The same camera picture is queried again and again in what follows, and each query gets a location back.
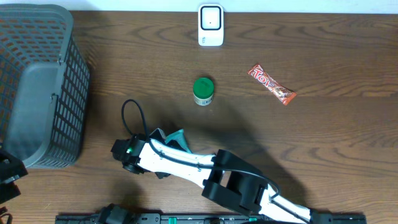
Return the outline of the green lid jar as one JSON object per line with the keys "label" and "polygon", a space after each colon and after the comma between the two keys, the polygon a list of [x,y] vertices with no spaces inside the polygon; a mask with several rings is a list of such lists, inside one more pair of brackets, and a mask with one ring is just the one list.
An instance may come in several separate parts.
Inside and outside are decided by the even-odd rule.
{"label": "green lid jar", "polygon": [[199,78],[193,84],[194,101],[200,106],[207,106],[213,101],[215,86],[209,78]]}

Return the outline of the mint green wipes pack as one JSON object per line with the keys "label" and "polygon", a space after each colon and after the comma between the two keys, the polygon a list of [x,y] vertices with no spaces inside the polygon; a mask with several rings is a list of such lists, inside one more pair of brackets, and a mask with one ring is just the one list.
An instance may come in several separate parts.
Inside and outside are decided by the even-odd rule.
{"label": "mint green wipes pack", "polygon": [[187,141],[185,139],[184,130],[180,129],[172,134],[169,134],[165,139],[166,145],[176,148],[187,153],[192,153],[189,149]]}

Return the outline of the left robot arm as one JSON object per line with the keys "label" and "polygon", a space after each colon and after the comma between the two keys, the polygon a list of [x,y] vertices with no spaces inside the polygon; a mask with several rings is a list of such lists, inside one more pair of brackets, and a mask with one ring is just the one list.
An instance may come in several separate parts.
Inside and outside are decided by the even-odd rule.
{"label": "left robot arm", "polygon": [[21,191],[15,181],[27,174],[28,171],[20,159],[1,149],[1,218],[8,217],[7,223],[12,223],[12,215],[3,204],[20,196]]}

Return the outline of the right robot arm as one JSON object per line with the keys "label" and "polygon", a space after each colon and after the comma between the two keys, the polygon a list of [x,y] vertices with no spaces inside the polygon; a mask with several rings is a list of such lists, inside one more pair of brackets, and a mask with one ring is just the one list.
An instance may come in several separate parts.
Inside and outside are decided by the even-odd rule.
{"label": "right robot arm", "polygon": [[310,223],[309,208],[283,198],[279,186],[233,153],[194,154],[182,130],[165,135],[134,134],[115,141],[111,152],[124,169],[153,172],[160,179],[174,175],[202,188],[202,196],[241,215],[265,215],[280,222]]}

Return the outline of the red Top snack packet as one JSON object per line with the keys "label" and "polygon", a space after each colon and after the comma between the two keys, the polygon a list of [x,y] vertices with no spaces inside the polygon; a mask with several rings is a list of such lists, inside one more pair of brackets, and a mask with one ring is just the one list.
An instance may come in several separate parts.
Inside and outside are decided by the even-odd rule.
{"label": "red Top snack packet", "polygon": [[283,105],[288,105],[296,96],[296,92],[276,82],[258,63],[248,70],[248,75],[264,85]]}

